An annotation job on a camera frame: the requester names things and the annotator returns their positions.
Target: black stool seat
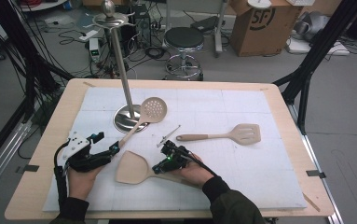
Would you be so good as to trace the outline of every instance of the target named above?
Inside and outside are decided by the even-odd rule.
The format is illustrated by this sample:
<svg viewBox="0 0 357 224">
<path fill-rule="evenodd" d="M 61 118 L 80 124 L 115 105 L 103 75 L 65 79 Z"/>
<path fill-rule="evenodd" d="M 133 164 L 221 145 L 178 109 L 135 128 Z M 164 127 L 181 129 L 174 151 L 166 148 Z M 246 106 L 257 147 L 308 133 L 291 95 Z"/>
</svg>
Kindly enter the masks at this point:
<svg viewBox="0 0 357 224">
<path fill-rule="evenodd" d="M 179 49 L 198 48 L 204 42 L 202 33 L 189 27 L 174 27 L 166 32 L 164 39 L 167 44 Z"/>
</svg>

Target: gray floor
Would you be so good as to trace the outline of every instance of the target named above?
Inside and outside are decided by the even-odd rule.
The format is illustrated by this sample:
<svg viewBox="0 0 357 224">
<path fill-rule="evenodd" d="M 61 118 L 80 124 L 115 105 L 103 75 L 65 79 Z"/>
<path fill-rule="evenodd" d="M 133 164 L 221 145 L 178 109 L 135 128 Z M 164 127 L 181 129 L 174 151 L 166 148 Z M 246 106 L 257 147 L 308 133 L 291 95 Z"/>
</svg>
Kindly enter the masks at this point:
<svg viewBox="0 0 357 224">
<path fill-rule="evenodd" d="M 61 13 L 48 10 L 42 16 Z M 79 18 L 78 11 L 70 13 Z M 70 71 L 84 69 L 88 53 L 83 44 L 60 45 L 58 33 L 43 33 L 48 49 Z M 204 69 L 204 81 L 270 83 L 293 72 L 305 55 L 285 50 L 274 57 L 237 57 L 226 47 L 220 58 L 213 57 L 213 40 L 206 38 L 201 52 L 194 53 Z M 137 63 L 129 62 L 130 67 Z M 129 79 L 162 79 L 164 62 L 148 61 L 128 72 Z M 9 60 L 0 61 L 0 130 L 23 97 L 20 83 Z M 333 56 L 324 60 L 313 76 L 309 92 L 307 133 L 316 156 L 326 173 L 326 181 L 345 223 L 357 224 L 357 54 Z M 21 147 L 23 156 L 31 156 L 39 131 Z M 7 204 L 21 174 L 17 167 L 27 164 L 17 154 L 0 177 L 0 223 L 32 223 L 4 218 Z M 326 223 L 324 218 L 280 218 L 278 223 Z"/>
</svg>

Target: white paper sheet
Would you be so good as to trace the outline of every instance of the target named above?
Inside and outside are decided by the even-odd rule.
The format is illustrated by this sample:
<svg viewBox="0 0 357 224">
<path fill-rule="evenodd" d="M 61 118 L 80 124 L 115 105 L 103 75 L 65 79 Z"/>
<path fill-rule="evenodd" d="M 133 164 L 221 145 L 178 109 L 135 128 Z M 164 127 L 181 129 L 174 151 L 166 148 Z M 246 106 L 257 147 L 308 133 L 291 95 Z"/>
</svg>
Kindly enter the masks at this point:
<svg viewBox="0 0 357 224">
<path fill-rule="evenodd" d="M 168 180 L 148 178 L 139 185 L 115 181 L 115 170 L 125 150 L 145 157 L 155 165 L 165 156 L 156 144 L 161 137 L 178 129 L 171 137 L 177 146 L 201 156 L 232 189 L 239 190 L 259 208 L 304 208 L 306 202 L 298 185 L 281 136 L 261 91 L 131 89 L 132 101 L 140 105 L 157 96 L 168 107 L 165 119 L 152 123 L 131 137 L 111 163 L 99 174 L 88 198 L 89 210 L 197 210 L 209 209 L 210 203 L 200 189 Z M 105 138 L 92 145 L 91 153 L 105 151 L 126 134 L 119 132 L 113 117 L 126 105 L 122 89 L 89 88 L 76 117 L 72 132 L 84 137 L 104 132 Z M 256 123 L 262 141 L 240 146 L 229 139 L 179 142 L 175 136 L 184 133 L 228 133 L 239 123 Z M 54 181 L 44 211 L 58 211 Z"/>
</svg>

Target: wooden spatula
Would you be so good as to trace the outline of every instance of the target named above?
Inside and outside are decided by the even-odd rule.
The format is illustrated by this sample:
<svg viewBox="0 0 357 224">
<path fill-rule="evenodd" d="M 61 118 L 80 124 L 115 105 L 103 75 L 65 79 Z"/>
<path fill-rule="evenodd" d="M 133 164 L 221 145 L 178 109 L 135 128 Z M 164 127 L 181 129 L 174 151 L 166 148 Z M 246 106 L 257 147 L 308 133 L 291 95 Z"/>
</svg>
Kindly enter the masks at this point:
<svg viewBox="0 0 357 224">
<path fill-rule="evenodd" d="M 198 188 L 198 186 L 192 185 L 176 175 L 156 175 L 144 157 L 126 150 L 120 159 L 119 166 L 117 167 L 116 181 L 125 184 L 140 184 L 149 177 L 167 179 L 188 185 L 190 187 Z"/>
<path fill-rule="evenodd" d="M 222 134 L 181 134 L 176 136 L 178 141 L 195 141 L 210 138 L 230 138 L 237 144 L 247 146 L 260 142 L 260 129 L 257 124 L 238 124 L 229 133 Z"/>
</svg>

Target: wooden table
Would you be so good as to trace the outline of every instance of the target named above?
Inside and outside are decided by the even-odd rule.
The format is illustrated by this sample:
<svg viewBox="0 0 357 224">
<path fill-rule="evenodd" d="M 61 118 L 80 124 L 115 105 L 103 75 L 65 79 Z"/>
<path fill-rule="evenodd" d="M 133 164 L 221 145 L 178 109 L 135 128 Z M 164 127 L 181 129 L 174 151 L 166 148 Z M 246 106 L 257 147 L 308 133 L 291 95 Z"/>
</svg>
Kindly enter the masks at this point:
<svg viewBox="0 0 357 224">
<path fill-rule="evenodd" d="M 130 80 L 130 87 L 143 89 L 190 89 L 262 91 L 277 123 L 282 141 L 288 152 L 308 207 L 305 209 L 261 210 L 264 217 L 330 217 L 334 208 L 318 176 L 308 176 L 306 171 L 316 170 L 301 135 L 283 101 L 279 89 L 273 84 L 231 82 L 186 82 L 158 80 Z M 48 127 L 42 136 L 29 164 L 39 165 L 36 173 L 25 172 L 5 212 L 7 219 L 53 219 L 57 213 L 43 212 L 53 177 L 53 155 L 68 137 L 76 114 L 82 105 L 86 90 L 91 87 L 121 87 L 120 80 L 71 80 Z M 125 211 L 88 212 L 86 218 L 185 218 L 210 217 L 210 211 Z"/>
</svg>

